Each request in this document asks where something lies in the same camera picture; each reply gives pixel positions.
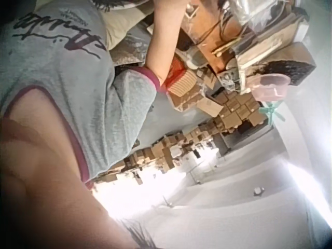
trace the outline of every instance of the red object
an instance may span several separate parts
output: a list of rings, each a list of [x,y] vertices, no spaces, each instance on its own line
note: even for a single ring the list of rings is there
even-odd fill
[[[169,89],[174,83],[176,83],[186,73],[184,63],[177,55],[174,55],[170,71],[163,84],[164,89]]]

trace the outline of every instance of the plastic bag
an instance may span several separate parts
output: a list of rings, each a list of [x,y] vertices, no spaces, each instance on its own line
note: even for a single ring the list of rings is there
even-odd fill
[[[271,8],[278,0],[229,0],[229,4],[241,25],[248,23],[254,32],[260,32],[272,18]]]

